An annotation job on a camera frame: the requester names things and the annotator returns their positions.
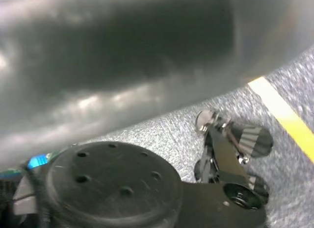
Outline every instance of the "black wheel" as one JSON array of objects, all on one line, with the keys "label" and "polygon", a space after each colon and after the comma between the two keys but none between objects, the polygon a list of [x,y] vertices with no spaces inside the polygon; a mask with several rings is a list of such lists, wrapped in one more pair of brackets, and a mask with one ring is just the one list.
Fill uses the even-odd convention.
[{"label": "black wheel", "polygon": [[269,198],[269,188],[263,178],[248,174],[249,187],[257,194],[263,205],[266,205]]},{"label": "black wheel", "polygon": [[199,160],[194,166],[194,177],[195,178],[196,181],[201,180],[201,177],[202,177],[201,169],[199,168],[200,162],[201,160]]},{"label": "black wheel", "polygon": [[244,154],[252,158],[268,156],[273,145],[272,137],[264,127],[232,123],[231,133]]}]

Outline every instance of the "shiny metal surface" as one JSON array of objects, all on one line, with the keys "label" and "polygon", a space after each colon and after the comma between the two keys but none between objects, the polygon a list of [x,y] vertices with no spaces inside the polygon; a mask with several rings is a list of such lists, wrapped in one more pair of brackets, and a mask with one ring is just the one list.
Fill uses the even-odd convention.
[{"label": "shiny metal surface", "polygon": [[0,0],[0,168],[223,94],[314,43],[314,0]]}]

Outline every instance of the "screw hole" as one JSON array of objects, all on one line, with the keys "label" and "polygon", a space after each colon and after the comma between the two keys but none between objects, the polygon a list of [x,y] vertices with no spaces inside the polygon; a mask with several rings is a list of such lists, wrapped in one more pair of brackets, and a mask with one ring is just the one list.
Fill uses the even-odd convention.
[{"label": "screw hole", "polygon": [[133,190],[128,186],[123,186],[120,188],[120,194],[124,197],[130,197],[133,194]]},{"label": "screw hole", "polygon": [[79,156],[79,157],[86,157],[88,154],[88,153],[85,153],[85,152],[79,152],[76,155]]},{"label": "screw hole", "polygon": [[85,183],[88,181],[88,177],[88,176],[78,176],[75,178],[75,181],[77,183]]},{"label": "screw hole", "polygon": [[151,172],[150,175],[155,180],[162,180],[162,175],[158,172]]}]

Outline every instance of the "black plastic part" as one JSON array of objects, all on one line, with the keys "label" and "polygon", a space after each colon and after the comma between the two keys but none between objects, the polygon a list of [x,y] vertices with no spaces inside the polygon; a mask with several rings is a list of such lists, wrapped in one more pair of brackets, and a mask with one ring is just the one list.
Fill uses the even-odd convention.
[{"label": "black plastic part", "polygon": [[232,147],[217,137],[213,134],[211,149],[221,177],[217,183],[182,182],[167,161],[134,145],[69,148],[41,170],[51,208],[50,227],[263,227],[263,204],[249,189]]},{"label": "black plastic part", "polygon": [[70,228],[173,228],[182,187],[166,160],[121,142],[65,151],[46,180],[54,226]]},{"label": "black plastic part", "polygon": [[[260,209],[245,209],[228,198],[223,185],[183,182],[183,202],[177,228],[264,227],[266,212],[263,205]],[[248,203],[251,199],[250,195],[245,198]]]}]

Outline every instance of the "caster wheel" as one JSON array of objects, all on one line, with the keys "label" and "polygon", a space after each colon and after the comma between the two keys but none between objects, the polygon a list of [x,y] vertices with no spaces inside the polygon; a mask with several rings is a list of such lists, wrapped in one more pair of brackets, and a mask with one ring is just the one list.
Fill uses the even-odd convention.
[{"label": "caster wheel", "polygon": [[214,183],[217,180],[217,170],[214,163],[207,160],[203,169],[201,169],[200,164],[201,160],[199,160],[194,167],[194,177],[196,181],[202,183]]},{"label": "caster wheel", "polygon": [[249,187],[255,192],[263,205],[266,205],[269,198],[269,188],[263,178],[248,174]]},{"label": "caster wheel", "polygon": [[194,166],[194,177],[195,178],[196,181],[200,181],[202,177],[201,169],[199,168],[200,163],[201,163],[201,160],[199,160]]},{"label": "caster wheel", "polygon": [[240,149],[248,157],[266,157],[272,151],[272,137],[266,128],[232,123],[230,129]]}]

